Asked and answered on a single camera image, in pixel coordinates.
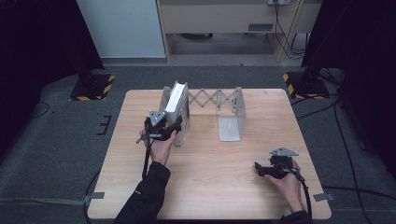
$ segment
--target wooden table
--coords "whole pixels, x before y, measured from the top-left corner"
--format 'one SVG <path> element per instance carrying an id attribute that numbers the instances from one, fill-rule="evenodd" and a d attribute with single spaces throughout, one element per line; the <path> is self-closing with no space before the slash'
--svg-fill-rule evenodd
<path id="1" fill-rule="evenodd" d="M 136 140 L 148 111 L 158 109 L 162 93 L 127 92 L 94 190 L 105 196 L 92 199 L 90 218 L 115 218 L 141 180 L 145 147 Z M 243 95 L 247 121 L 240 142 L 220 142 L 214 105 L 191 105 L 187 139 L 182 147 L 172 148 L 167 163 L 172 175 L 158 218 L 278 219 L 287 214 L 282 196 L 254 168 L 254 161 L 269 166 L 269 151 L 278 147 L 300 154 L 295 160 L 309 187 L 313 219 L 329 218 L 327 201 L 313 198 L 323 190 L 287 94 L 243 89 Z"/>

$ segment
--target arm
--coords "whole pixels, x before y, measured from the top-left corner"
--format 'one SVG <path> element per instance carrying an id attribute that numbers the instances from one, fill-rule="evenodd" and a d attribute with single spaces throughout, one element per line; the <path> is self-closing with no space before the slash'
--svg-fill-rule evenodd
<path id="1" fill-rule="evenodd" d="M 296 161 L 292 162 L 294 168 L 300 169 Z M 291 215 L 282 217 L 278 224 L 312 224 L 301 198 L 301 183 L 294 174 L 287 174 L 282 179 L 276 179 L 270 175 L 265 175 L 264 178 L 276 186 L 292 212 Z"/>
<path id="2" fill-rule="evenodd" d="M 166 141 L 152 142 L 153 140 L 150 139 L 150 142 L 152 142 L 150 151 L 152 163 L 148 174 L 137 185 L 132 196 L 120 210 L 114 220 L 115 224 L 157 223 L 157 214 L 163 207 L 165 187 L 171 175 L 165 164 L 168 161 L 170 149 L 175 139 L 176 131 Z"/>

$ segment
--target black jacket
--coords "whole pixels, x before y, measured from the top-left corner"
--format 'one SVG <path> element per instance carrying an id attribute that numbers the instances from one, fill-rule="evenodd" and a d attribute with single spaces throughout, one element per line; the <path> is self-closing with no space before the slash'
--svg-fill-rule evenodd
<path id="1" fill-rule="evenodd" d="M 132 196 L 114 220 L 115 224 L 156 224 L 157 214 L 163 207 L 165 187 L 171 172 L 162 164 L 154 161 L 148 174 L 134 190 Z M 312 220 L 305 211 L 282 217 L 278 224 L 311 224 Z"/>

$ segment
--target gray carpet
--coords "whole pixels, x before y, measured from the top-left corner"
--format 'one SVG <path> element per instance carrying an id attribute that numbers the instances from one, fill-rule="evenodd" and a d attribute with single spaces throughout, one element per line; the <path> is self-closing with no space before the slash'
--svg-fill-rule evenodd
<path id="1" fill-rule="evenodd" d="M 125 93 L 131 89 L 162 89 L 175 80 L 199 88 L 286 89 L 282 74 L 297 67 L 257 66 L 129 66 L 107 67 L 115 75 L 109 95 L 102 101 L 72 102 L 69 93 L 78 80 L 66 77 L 49 84 L 41 103 L 21 131 L 6 161 L 0 166 L 0 199 L 50 198 L 81 200 L 102 166 Z M 336 88 L 326 82 L 331 93 Z M 293 106 L 296 117 L 330 105 L 337 99 L 305 100 Z M 386 172 L 377 155 L 361 150 L 359 139 L 343 109 L 337 117 L 353 161 L 360 188 L 396 197 L 396 180 Z M 101 123 L 111 121 L 105 135 Z M 353 176 L 333 108 L 299 120 L 300 128 L 323 186 L 354 188 Z M 330 202 L 332 217 L 315 223 L 368 223 L 356 191 L 325 189 L 336 200 Z M 361 193 L 372 223 L 394 223 L 396 202 Z M 111 220 L 91 220 L 111 223 Z M 87 223 L 82 206 L 44 204 L 0 204 L 0 223 Z"/>

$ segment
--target white book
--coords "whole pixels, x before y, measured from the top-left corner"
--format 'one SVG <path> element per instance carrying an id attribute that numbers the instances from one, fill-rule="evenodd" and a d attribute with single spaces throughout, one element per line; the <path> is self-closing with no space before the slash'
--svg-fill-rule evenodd
<path id="1" fill-rule="evenodd" d="M 189 88 L 187 82 L 180 84 L 176 81 L 165 107 L 165 116 L 168 126 L 175 123 L 179 115 L 182 117 L 181 131 L 178 132 L 174 143 L 178 147 L 183 145 L 187 137 L 187 130 L 190 124 L 189 105 Z"/>

